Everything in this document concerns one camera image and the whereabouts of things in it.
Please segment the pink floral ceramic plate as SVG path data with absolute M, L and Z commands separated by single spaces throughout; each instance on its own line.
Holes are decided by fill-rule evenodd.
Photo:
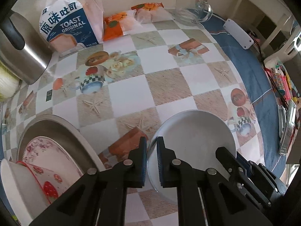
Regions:
M 71 155 L 59 143 L 45 136 L 33 138 L 27 144 L 21 160 L 56 172 L 70 185 L 84 174 Z

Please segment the stainless steel round tray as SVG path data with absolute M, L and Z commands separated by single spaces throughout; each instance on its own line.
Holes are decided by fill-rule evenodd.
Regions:
M 80 132 L 65 119 L 52 114 L 40 115 L 26 126 L 20 137 L 17 161 L 22 161 L 27 144 L 38 136 L 49 137 L 59 143 L 75 160 L 83 173 L 90 168 L 98 171 L 105 170 L 100 158 Z

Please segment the strawberry pattern ceramic bowl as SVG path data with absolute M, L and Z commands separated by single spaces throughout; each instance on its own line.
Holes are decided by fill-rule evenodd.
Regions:
M 63 178 L 51 170 L 6 159 L 1 161 L 1 181 L 21 225 L 30 225 L 68 189 Z

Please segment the silver flat device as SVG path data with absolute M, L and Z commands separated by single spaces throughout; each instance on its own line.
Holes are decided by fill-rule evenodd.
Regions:
M 279 116 L 279 137 L 280 147 L 279 154 L 284 156 L 289 150 L 289 146 L 293 140 L 295 120 L 296 120 L 296 104 L 291 99 L 288 102 L 288 108 L 278 106 Z

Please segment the checkered patterned tablecloth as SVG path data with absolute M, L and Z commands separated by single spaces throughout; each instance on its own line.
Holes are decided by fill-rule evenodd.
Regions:
M 90 168 L 30 225 L 278 225 L 284 196 L 260 211 L 215 168 L 199 170 L 172 150 L 170 188 L 177 204 L 150 183 L 137 187 L 140 137 L 183 111 L 201 110 L 222 119 L 236 153 L 262 163 L 281 179 L 279 116 L 264 66 L 264 53 L 244 50 L 214 16 L 203 28 L 177 21 L 144 24 L 130 35 L 59 57 L 42 76 L 21 82 L 1 102 L 1 161 L 17 163 L 21 134 L 34 118 L 52 114 L 72 124 L 92 146 L 104 171 Z M 298 117 L 293 140 L 298 129 Z M 1 225 L 21 225 L 3 187 Z

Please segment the colourful clutter pile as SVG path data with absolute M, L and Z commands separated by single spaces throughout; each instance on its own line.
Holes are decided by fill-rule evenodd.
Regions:
M 264 66 L 264 71 L 272 86 L 277 104 L 287 108 L 289 101 L 292 100 L 300 110 L 300 92 L 293 83 L 284 64 L 276 59 L 267 62 Z

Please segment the orange snack packet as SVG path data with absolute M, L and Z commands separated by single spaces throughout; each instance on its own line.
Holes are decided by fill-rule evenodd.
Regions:
M 135 18 L 136 10 L 127 10 L 104 18 L 104 41 L 131 34 L 142 27 Z
M 170 21 L 172 15 L 164 9 L 162 3 L 142 3 L 131 7 L 136 11 L 135 18 L 141 24 Z

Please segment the white chair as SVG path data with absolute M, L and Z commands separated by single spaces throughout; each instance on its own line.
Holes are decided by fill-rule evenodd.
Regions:
M 231 12 L 230 19 L 234 19 L 242 1 L 243 0 L 237 0 L 233 11 Z M 249 0 L 249 2 L 260 9 L 264 15 L 269 17 L 276 25 L 276 28 L 261 45 L 261 49 L 263 50 L 267 48 L 281 29 L 286 26 L 288 21 L 296 21 L 292 12 L 288 6 L 285 5 L 283 0 Z M 282 62 L 286 62 L 293 59 L 298 53 L 300 53 L 300 41 L 298 41 L 298 38 L 300 38 L 300 23 L 298 23 L 296 27 L 292 28 L 291 35 L 287 42 L 279 50 L 270 55 L 267 60 L 279 58 Z

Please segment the clear glass mug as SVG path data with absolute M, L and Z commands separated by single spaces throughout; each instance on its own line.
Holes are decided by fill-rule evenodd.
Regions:
M 194 26 L 208 21 L 213 15 L 213 8 L 208 0 L 176 0 L 173 17 L 176 21 Z

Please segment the napa cabbage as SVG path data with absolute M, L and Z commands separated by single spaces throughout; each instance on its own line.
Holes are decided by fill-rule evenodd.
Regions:
M 12 97 L 21 84 L 20 78 L 13 74 L 4 64 L 0 64 L 0 101 Z

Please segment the toast bread bag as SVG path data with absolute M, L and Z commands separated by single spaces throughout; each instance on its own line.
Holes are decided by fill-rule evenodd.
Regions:
M 39 20 L 41 36 L 61 55 L 103 42 L 101 0 L 46 0 Z

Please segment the stainless steel thermos jug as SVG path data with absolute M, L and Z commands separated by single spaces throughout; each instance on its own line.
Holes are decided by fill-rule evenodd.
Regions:
M 1 22 L 1 63 L 28 85 L 47 69 L 52 50 L 31 23 L 10 11 Z

